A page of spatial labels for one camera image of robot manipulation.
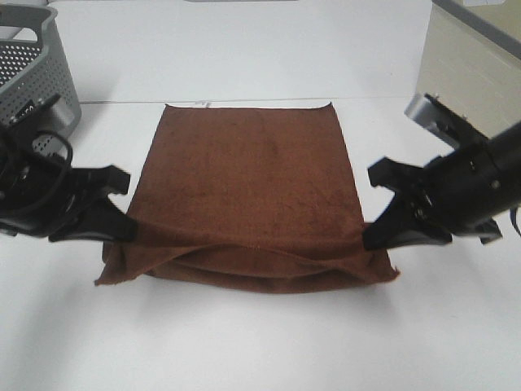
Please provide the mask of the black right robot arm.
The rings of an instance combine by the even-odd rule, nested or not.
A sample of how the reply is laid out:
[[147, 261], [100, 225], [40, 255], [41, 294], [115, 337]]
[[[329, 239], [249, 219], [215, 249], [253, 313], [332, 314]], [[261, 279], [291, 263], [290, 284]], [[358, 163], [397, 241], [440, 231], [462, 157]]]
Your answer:
[[367, 250], [502, 237], [494, 216], [520, 204], [520, 126], [459, 147], [423, 167], [387, 157], [369, 167], [370, 183], [392, 201], [363, 232]]

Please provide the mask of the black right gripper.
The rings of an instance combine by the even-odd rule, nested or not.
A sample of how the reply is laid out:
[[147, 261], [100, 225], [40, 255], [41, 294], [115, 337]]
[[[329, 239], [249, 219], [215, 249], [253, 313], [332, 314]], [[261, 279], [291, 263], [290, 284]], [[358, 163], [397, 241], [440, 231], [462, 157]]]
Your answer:
[[372, 187], [396, 193], [363, 231], [366, 250], [445, 245], [453, 236], [482, 244], [502, 237], [493, 217], [509, 208], [506, 163], [495, 140], [461, 147], [418, 167], [384, 157], [367, 169]]

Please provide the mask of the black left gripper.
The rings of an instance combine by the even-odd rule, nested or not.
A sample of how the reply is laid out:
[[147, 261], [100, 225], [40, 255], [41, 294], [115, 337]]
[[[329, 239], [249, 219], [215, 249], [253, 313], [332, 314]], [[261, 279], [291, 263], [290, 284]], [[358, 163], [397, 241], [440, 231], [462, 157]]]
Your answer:
[[44, 156], [33, 138], [1, 135], [1, 230], [8, 235], [65, 240], [132, 242], [138, 224], [109, 194], [127, 195], [131, 175], [110, 165], [72, 167], [72, 146], [52, 134], [65, 154]]

